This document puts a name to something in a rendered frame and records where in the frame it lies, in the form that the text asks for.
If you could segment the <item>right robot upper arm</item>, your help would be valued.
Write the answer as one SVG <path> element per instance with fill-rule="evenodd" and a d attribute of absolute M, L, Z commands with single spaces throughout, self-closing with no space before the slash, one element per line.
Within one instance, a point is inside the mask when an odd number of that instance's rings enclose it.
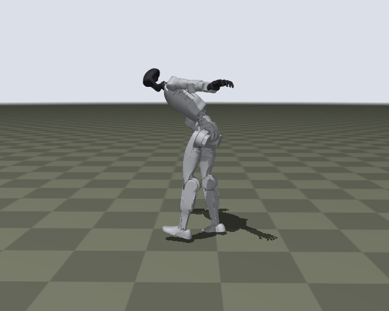
<path fill-rule="evenodd" d="M 179 113 L 180 115 L 182 115 L 181 113 Z M 191 119 L 187 118 L 185 115 L 183 115 L 185 117 L 185 124 L 187 126 L 192 126 L 194 124 L 194 121 L 192 121 Z"/>

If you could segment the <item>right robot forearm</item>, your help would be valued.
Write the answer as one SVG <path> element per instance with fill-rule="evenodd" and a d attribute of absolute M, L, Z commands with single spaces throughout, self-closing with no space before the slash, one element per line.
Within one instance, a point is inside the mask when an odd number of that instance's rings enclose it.
<path fill-rule="evenodd" d="M 198 122 L 194 122 L 194 124 L 192 126 L 190 126 L 190 129 L 192 129 L 192 131 L 194 133 L 195 131 L 198 131 L 198 127 L 199 127 Z"/>

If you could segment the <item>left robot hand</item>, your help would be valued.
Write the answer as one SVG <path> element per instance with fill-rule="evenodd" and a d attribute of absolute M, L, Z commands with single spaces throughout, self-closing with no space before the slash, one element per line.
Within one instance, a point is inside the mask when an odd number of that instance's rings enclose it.
<path fill-rule="evenodd" d="M 216 80 L 216 81 L 213 81 L 212 83 L 208 84 L 207 85 L 207 90 L 214 90 L 214 91 L 218 91 L 220 89 L 220 87 L 223 87 L 225 86 L 228 87 L 231 87 L 233 88 L 233 82 L 229 81 L 229 80 Z"/>

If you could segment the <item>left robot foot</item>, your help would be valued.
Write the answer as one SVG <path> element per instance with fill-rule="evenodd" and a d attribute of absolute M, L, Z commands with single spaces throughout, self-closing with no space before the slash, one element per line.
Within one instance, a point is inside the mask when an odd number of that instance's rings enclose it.
<path fill-rule="evenodd" d="M 188 240 L 192 239 L 191 230 L 185 228 L 185 231 L 182 231 L 182 229 L 184 230 L 184 228 L 181 228 L 181 230 L 180 230 L 179 225 L 177 225 L 177 226 L 163 226 L 162 230 L 168 234 L 171 234 L 171 235 L 180 236 L 180 237 L 188 239 Z"/>

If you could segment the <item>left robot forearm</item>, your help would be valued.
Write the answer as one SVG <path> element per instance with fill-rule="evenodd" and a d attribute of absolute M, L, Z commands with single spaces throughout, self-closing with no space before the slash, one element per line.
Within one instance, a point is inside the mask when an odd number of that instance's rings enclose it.
<path fill-rule="evenodd" d="M 194 84 L 194 88 L 196 91 L 203 91 L 207 93 L 216 93 L 217 91 L 214 90 L 207 90 L 207 85 L 210 84 L 211 82 L 204 82 L 203 80 L 190 80 L 187 82 L 187 84 Z"/>

